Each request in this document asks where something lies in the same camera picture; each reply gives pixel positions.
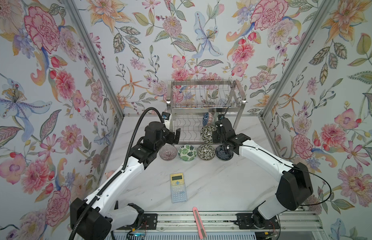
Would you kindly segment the blue patterned ceramic bowl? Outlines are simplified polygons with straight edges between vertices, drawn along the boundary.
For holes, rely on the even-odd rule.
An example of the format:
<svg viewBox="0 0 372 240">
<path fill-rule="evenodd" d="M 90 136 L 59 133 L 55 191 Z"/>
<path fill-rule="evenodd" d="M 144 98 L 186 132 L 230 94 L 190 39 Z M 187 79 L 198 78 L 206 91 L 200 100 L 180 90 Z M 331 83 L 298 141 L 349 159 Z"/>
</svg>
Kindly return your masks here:
<svg viewBox="0 0 372 240">
<path fill-rule="evenodd" d="M 212 125 L 214 122 L 214 115 L 210 112 L 203 115 L 203 126 Z"/>
</svg>

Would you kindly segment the green leaf pattern bowl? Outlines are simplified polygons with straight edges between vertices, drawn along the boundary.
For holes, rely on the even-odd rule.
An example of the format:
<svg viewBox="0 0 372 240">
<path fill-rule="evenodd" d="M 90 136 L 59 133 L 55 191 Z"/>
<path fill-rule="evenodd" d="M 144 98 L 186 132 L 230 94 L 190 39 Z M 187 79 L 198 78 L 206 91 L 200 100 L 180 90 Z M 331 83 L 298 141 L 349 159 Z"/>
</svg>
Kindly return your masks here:
<svg viewBox="0 0 372 240">
<path fill-rule="evenodd" d="M 191 145 L 183 145 L 178 150 L 178 156 L 182 161 L 193 161 L 197 156 L 197 149 Z"/>
</svg>

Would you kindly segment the purple striped bowl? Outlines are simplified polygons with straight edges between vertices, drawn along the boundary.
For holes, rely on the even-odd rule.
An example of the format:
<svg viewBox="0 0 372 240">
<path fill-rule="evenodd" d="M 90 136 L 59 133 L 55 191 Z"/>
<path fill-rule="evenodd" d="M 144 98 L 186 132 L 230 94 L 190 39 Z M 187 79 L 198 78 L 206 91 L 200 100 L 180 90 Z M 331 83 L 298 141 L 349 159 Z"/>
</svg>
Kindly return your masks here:
<svg viewBox="0 0 372 240">
<path fill-rule="evenodd" d="M 164 161 L 173 160 L 178 154 L 178 150 L 173 145 L 165 145 L 161 148 L 159 155 L 160 158 Z"/>
</svg>

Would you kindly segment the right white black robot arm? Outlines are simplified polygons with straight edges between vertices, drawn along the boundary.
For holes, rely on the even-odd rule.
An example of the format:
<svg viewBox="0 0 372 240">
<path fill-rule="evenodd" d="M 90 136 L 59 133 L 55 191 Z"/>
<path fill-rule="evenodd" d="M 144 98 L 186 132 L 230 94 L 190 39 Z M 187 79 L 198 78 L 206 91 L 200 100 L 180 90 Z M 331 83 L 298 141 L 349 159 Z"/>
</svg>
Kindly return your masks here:
<svg viewBox="0 0 372 240">
<path fill-rule="evenodd" d="M 264 228 L 269 220 L 283 212 L 296 210 L 313 194 L 306 165 L 286 161 L 262 148 L 249 136 L 237 134 L 225 117 L 214 125 L 214 143 L 220 143 L 225 150 L 253 161 L 279 183 L 276 193 L 252 211 L 251 219 L 257 228 Z"/>
</svg>

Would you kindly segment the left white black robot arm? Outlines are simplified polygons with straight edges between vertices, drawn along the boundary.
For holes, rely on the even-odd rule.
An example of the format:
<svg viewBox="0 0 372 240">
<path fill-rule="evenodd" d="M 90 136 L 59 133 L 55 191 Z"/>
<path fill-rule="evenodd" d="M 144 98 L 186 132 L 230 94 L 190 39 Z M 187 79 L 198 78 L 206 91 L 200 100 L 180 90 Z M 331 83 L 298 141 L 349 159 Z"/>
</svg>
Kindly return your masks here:
<svg viewBox="0 0 372 240">
<path fill-rule="evenodd" d="M 136 228 L 143 221 L 144 210 L 135 204 L 115 208 L 118 196 L 156 158 L 166 145 L 179 143 L 181 129 L 170 131 L 164 123 L 151 122 L 145 136 L 127 152 L 127 158 L 98 189 L 70 205 L 70 240 L 80 236 L 84 240 L 104 240 L 110 232 L 124 226 Z"/>
</svg>

